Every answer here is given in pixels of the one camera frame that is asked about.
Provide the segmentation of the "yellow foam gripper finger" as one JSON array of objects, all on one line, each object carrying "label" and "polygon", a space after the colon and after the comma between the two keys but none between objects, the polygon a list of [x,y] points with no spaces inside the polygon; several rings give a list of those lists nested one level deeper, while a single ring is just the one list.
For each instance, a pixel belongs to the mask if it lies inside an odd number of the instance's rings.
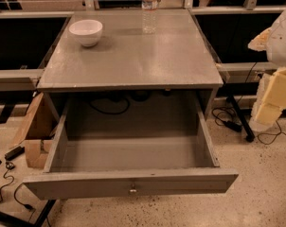
[{"label": "yellow foam gripper finger", "polygon": [[249,44],[248,48],[254,51],[264,51],[268,41],[271,28],[264,29],[258,36],[256,36]]},{"label": "yellow foam gripper finger", "polygon": [[286,67],[273,75],[264,74],[259,81],[257,100],[253,105],[249,126],[253,131],[267,131],[286,109]]}]

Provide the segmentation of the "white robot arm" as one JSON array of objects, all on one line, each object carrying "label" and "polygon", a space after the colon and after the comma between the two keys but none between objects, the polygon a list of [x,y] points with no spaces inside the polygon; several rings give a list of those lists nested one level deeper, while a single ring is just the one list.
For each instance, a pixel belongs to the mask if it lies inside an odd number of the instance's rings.
[{"label": "white robot arm", "polygon": [[267,60],[277,66],[272,75],[264,74],[259,81],[251,112],[249,126],[253,131],[262,132],[270,129],[286,109],[286,9],[248,48],[265,51]]}]

